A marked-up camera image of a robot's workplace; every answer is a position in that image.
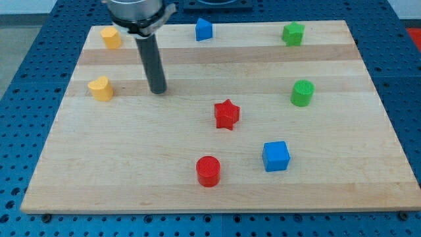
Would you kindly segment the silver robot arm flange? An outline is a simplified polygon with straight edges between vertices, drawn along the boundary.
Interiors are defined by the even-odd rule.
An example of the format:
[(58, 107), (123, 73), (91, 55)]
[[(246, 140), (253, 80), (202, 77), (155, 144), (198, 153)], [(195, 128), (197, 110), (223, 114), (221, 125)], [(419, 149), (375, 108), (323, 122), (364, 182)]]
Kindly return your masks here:
[(106, 0), (112, 23), (121, 32), (135, 38), (152, 36), (178, 11), (163, 0)]

